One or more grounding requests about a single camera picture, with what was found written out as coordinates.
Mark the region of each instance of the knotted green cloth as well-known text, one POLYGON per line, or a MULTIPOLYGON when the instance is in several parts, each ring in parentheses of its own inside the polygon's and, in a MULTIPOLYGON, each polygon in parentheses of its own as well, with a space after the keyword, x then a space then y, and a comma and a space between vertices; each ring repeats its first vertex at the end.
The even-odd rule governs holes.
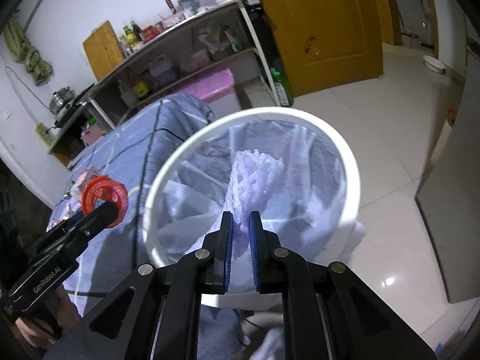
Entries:
POLYGON ((44 61, 38 50, 30 44, 16 17, 13 16, 9 20, 3 31, 3 37, 13 60, 25 65, 25 69, 32 75, 35 85, 39 85, 52 74, 52 66, 44 61))

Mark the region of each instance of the green plastic bottle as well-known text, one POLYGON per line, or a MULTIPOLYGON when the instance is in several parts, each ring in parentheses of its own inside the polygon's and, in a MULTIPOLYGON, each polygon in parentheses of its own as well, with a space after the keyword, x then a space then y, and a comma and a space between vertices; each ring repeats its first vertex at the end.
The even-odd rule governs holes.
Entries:
POLYGON ((279 71, 272 72, 275 91, 282 107, 291 107, 293 105, 293 95, 290 89, 290 83, 286 77, 282 77, 279 71))

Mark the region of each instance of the silver pivot bolt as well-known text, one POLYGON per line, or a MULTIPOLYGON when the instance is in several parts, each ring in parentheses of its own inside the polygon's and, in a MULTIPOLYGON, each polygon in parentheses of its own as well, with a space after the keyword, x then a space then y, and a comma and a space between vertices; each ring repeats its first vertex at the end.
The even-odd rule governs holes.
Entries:
POLYGON ((141 274, 142 276, 148 275, 153 271, 153 266, 150 264, 143 264, 138 267, 138 273, 141 274))
POLYGON ((208 256, 210 256, 210 252, 207 249, 198 249, 195 252, 195 257, 198 259, 206 259, 208 256))
POLYGON ((273 254, 277 257, 283 258, 283 257, 287 257, 289 255, 289 250, 285 249, 284 247, 277 247, 273 251, 273 254))
POLYGON ((345 272, 346 267, 341 262, 334 262, 330 269, 334 271, 336 274, 342 274, 345 272))

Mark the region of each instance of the door panel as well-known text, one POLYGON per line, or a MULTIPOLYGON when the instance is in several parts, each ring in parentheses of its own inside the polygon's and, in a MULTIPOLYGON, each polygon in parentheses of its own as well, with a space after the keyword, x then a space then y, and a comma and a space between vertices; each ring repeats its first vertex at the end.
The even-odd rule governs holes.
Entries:
POLYGON ((374 0, 261 0, 295 96, 383 72, 374 0))

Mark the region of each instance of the power cord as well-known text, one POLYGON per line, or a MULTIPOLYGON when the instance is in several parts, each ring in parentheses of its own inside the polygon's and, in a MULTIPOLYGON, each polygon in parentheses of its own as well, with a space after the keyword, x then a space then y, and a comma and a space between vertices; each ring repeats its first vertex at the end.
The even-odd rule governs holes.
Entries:
POLYGON ((25 99, 23 98, 22 94, 18 90, 17 86, 15 85, 15 82, 13 81, 12 77, 10 76, 9 72, 12 72, 15 75, 15 78, 22 83, 25 88, 27 88, 28 92, 32 93, 33 97, 38 100, 40 104, 42 104, 47 110, 50 110, 40 99, 39 97, 32 92, 32 90, 28 87, 27 84, 25 84, 20 76, 13 70, 10 66, 5 67, 5 74, 7 75, 8 81, 10 81, 10 85, 15 91, 15 94, 17 95, 18 99, 20 100, 20 103, 22 103, 23 107, 25 110, 28 112, 28 115, 32 118, 32 120, 35 122, 36 125, 40 124, 40 121, 35 117, 33 114, 32 110, 28 107, 28 104, 25 102, 25 99))

